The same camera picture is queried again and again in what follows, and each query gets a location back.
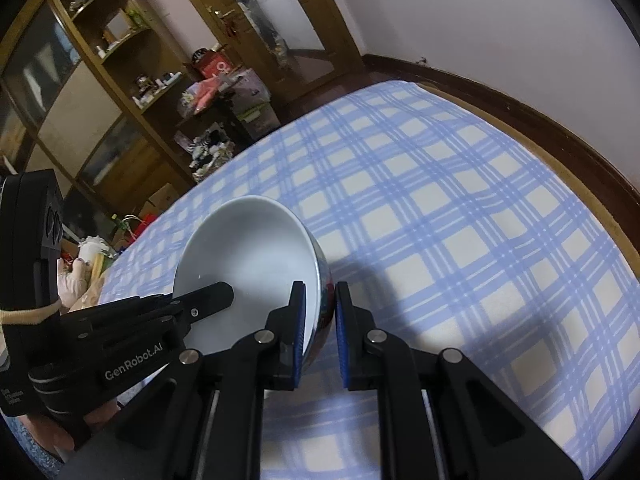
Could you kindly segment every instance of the white plush toy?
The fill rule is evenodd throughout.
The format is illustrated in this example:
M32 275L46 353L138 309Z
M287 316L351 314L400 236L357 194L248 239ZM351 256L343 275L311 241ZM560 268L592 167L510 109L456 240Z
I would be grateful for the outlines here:
M77 258L72 264L72 270L66 268L65 261L58 260L58 295L63 312L68 311L74 303L86 292L88 283L86 281L86 263Z

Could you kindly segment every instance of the dark wooden baseboard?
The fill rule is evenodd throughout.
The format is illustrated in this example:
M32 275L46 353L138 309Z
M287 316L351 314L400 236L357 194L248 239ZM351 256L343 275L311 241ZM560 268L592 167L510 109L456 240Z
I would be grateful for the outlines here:
M369 70L396 73L398 78L409 80L417 76L518 130L573 173L600 200L640 252L640 193L580 137L530 106L475 81L390 57L365 54L362 59Z

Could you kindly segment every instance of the human hand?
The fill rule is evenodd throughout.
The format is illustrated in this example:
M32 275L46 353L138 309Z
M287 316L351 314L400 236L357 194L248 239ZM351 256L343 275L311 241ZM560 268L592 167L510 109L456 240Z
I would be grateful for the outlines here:
M120 411L115 399L106 402L99 408L84 416L92 433L97 433ZM18 420L29 431L33 439L51 454L59 454L59 450L73 451L74 440L58 423L47 415L21 415Z

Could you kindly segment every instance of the blue and white plaid cloth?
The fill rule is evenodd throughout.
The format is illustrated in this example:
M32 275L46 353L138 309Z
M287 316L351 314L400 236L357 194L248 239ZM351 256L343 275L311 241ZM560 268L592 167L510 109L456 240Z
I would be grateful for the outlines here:
M307 114L178 200L101 301L170 292L189 236L245 194L293 210L381 328L461 348L586 478L638 412L638 281L568 187L472 113L392 81ZM265 407L263 478L379 478L376 399L342 389L335 336Z

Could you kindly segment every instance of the door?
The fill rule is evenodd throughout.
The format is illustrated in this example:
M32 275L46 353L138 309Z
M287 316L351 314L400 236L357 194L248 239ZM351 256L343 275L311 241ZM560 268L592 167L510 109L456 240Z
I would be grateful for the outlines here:
M278 106L362 66L333 0L191 0Z

